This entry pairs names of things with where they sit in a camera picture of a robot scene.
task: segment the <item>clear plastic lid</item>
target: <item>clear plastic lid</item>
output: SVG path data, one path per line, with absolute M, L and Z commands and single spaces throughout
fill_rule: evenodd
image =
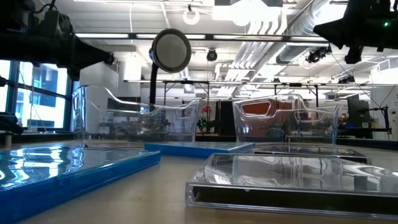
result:
M 73 93 L 75 139 L 86 147 L 194 141 L 198 110 L 198 100 L 182 106 L 147 105 L 122 101 L 104 87 L 81 86 Z
M 307 108 L 300 95 L 233 103 L 239 142 L 336 144 L 338 107 Z

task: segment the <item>camera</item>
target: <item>camera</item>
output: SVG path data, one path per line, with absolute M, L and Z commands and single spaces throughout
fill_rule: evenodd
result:
M 210 49 L 209 52 L 207 53 L 207 61 L 209 62 L 214 62 L 217 60 L 217 52 L 215 49 Z

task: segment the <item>window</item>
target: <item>window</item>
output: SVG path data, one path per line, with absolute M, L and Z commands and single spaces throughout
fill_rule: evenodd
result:
M 16 117 L 22 127 L 62 128 L 65 99 L 18 89 Z
M 0 60 L 0 76 L 9 79 L 10 61 Z M 6 111 L 8 86 L 0 87 L 0 112 Z
M 70 129 L 72 81 L 66 68 L 0 60 L 0 75 L 8 79 L 0 88 L 0 112 L 15 114 L 25 129 Z
M 29 62 L 21 62 L 19 70 L 19 83 L 61 95 L 66 94 L 68 79 L 66 68 L 58 68 L 51 64 L 40 64 L 39 67 L 35 67 Z

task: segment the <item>wooden table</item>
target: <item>wooden table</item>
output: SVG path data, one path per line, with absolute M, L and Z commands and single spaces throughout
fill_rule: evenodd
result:
M 57 144 L 67 146 L 72 143 Z M 397 152 L 356 148 L 354 150 L 371 156 L 380 164 L 386 163 L 383 158 L 398 158 Z M 163 156 L 159 165 L 63 203 L 22 223 L 393 223 L 354 218 L 186 207 L 185 181 L 204 161 L 188 157 Z M 398 168 L 396 161 L 393 162 L 394 169 Z

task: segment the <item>red object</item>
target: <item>red object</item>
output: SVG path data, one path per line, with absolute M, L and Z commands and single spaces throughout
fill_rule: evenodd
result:
M 210 111 L 209 105 L 205 106 L 201 111 L 204 112 L 204 113 L 209 112 Z

